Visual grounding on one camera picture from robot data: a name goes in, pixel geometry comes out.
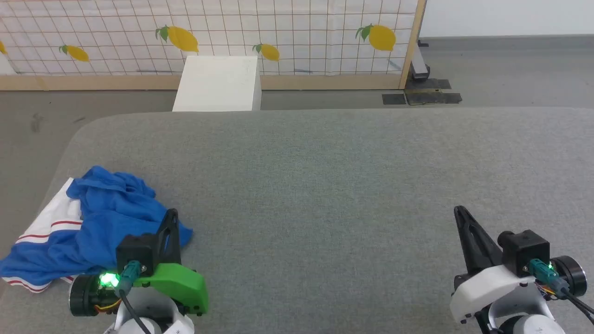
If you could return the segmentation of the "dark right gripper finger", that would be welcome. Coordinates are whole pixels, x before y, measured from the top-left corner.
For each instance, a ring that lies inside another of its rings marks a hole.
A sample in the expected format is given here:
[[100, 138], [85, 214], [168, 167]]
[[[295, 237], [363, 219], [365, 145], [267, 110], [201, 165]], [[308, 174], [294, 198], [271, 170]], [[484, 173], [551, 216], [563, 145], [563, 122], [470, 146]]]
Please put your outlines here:
[[479, 248], [474, 236], [476, 220], [464, 206], [454, 207], [454, 217], [468, 275], [479, 270]]
[[474, 236], [479, 248], [479, 270], [502, 265], [502, 251], [476, 220]]

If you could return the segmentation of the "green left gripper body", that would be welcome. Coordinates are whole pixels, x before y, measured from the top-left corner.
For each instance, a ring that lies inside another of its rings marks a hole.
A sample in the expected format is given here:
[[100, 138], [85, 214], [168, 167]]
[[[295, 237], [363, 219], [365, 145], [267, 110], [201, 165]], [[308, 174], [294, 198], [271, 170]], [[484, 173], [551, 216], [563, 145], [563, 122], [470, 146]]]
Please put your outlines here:
[[209, 296], [202, 275], [178, 263], [160, 263], [152, 276], [135, 280], [134, 287], [150, 287], [184, 306], [187, 313], [204, 315], [209, 311]]

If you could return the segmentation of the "grey fabric sofa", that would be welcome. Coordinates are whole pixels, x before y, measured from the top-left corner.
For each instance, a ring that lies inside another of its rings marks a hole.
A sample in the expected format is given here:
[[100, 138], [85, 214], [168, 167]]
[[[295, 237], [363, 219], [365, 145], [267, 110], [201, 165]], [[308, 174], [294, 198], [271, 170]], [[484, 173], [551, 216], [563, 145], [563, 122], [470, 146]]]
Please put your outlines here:
[[206, 334], [478, 334], [453, 208], [533, 230], [583, 266], [594, 307], [594, 109], [143, 113], [83, 126], [47, 192], [134, 174], [193, 228]]

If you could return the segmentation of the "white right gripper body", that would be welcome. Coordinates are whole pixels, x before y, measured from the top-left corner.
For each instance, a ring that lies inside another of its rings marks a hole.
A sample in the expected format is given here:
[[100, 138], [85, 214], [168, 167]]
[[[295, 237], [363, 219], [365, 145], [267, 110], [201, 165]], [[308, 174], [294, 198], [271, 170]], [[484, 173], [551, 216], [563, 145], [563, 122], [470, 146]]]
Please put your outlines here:
[[454, 321], [475, 317], [488, 307], [490, 325], [498, 318], [535, 312], [534, 277], [517, 277], [503, 265], [487, 268], [461, 283], [450, 302]]

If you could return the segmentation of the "grey metal partition foot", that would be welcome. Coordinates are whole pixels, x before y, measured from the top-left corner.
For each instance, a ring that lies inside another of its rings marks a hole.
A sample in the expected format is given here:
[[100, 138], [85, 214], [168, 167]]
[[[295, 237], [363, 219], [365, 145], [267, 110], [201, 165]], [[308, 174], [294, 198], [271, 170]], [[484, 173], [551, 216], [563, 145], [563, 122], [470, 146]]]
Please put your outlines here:
[[424, 44], [421, 41], [418, 41], [414, 46], [413, 57], [410, 63], [410, 79], [414, 82], [426, 82], [429, 78], [430, 67], [425, 63], [421, 54], [421, 48], [427, 46], [428, 44]]

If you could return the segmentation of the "blue and white shirt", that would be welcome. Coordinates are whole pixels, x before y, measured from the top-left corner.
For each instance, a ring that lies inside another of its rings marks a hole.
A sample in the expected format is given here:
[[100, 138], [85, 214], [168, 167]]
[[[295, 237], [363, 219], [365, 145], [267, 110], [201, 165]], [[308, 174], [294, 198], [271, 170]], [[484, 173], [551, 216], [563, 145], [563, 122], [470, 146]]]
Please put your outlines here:
[[0, 260], [0, 278], [40, 293], [58, 279], [116, 268], [127, 235], [156, 233], [166, 207], [143, 179], [93, 166], [68, 178]]

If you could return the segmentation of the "lemon print partition screen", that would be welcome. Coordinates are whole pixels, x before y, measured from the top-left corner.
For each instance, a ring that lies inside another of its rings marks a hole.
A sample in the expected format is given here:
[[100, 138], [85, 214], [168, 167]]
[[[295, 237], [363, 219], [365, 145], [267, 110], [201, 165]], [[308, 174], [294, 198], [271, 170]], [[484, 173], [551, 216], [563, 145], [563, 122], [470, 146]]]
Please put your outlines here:
[[197, 56], [255, 56], [270, 90], [398, 89], [427, 0], [0, 0], [0, 89], [125, 89], [64, 83], [131, 76], [173, 89]]

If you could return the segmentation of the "white box cabinet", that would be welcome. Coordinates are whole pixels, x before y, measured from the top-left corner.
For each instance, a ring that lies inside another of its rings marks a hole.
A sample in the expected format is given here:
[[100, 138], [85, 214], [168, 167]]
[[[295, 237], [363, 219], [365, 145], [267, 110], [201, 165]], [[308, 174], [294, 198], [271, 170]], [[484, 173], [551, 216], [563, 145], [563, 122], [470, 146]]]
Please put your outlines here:
[[261, 110], [257, 56], [189, 56], [173, 112]]

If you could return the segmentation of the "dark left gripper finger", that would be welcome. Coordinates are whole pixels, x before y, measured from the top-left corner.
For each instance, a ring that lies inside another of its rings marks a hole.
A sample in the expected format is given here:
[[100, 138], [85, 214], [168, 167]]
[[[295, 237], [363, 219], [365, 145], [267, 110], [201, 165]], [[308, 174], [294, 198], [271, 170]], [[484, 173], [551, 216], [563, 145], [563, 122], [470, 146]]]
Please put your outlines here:
[[161, 263], [181, 264], [180, 221], [177, 210], [167, 210], [161, 222]]
[[155, 235], [154, 264], [177, 263], [177, 210], [168, 209]]

